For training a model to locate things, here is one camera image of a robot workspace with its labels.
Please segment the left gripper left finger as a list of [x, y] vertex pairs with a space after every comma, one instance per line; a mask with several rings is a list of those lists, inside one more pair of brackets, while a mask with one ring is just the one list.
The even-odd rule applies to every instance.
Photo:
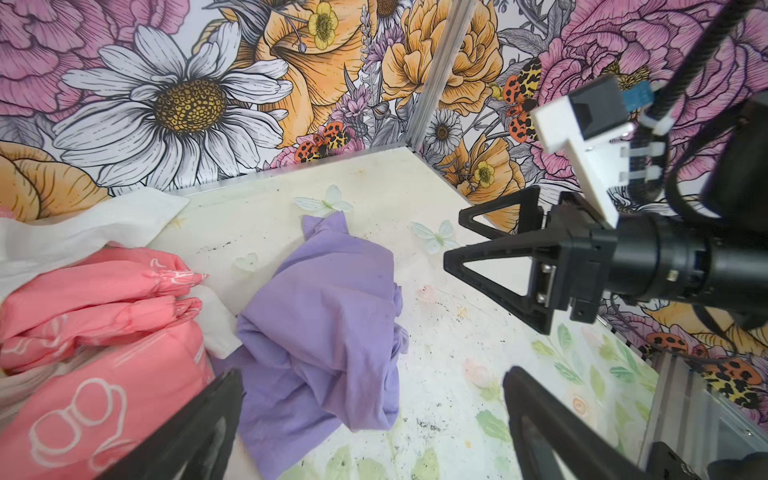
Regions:
[[215, 378], [101, 479], [222, 479], [240, 420], [242, 374]]

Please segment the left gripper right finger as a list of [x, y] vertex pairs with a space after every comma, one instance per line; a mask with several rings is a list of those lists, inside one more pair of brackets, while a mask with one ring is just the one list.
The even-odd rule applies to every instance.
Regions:
[[561, 479], [562, 460], [578, 479], [648, 479], [525, 369], [502, 382], [509, 430], [524, 479]]

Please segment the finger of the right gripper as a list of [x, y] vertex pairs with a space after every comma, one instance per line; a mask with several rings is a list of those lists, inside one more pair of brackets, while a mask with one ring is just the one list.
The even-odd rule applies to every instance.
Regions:
[[534, 257], [536, 233], [504, 235], [463, 246], [443, 255], [444, 270], [502, 307], [535, 332], [548, 335], [546, 275]]
[[[539, 205], [540, 188], [526, 187], [498, 199], [465, 208], [459, 212], [460, 226], [477, 234], [522, 234], [542, 228], [544, 210]], [[495, 214], [511, 214], [514, 225], [510, 228], [486, 225], [478, 220], [486, 217], [491, 221]]]

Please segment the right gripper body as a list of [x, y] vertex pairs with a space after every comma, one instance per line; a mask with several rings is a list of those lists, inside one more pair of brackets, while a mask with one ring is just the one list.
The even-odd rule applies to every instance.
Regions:
[[572, 321], [595, 322], [608, 283], [617, 230], [577, 193], [564, 192], [540, 230], [533, 250], [535, 304], [547, 315], [570, 312]]

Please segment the purple cloth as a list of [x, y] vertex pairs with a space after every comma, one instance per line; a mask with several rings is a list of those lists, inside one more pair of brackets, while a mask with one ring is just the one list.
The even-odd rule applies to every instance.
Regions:
[[214, 370], [241, 373], [238, 432], [275, 479], [337, 428], [388, 430], [399, 414], [403, 298], [390, 250], [345, 215], [305, 216], [303, 243], [237, 318], [240, 346]]

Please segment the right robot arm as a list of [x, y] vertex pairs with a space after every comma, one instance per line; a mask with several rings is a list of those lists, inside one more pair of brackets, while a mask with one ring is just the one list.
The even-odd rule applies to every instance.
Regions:
[[717, 308], [759, 328], [767, 321], [767, 193], [754, 177], [767, 169], [766, 94], [724, 110], [690, 151], [727, 130], [735, 135], [703, 192], [713, 216], [683, 209], [674, 176], [672, 216], [623, 214], [615, 227], [574, 192], [544, 211], [530, 187], [462, 210], [460, 224], [482, 241], [446, 252], [444, 269], [541, 334], [559, 310], [593, 322], [605, 293]]

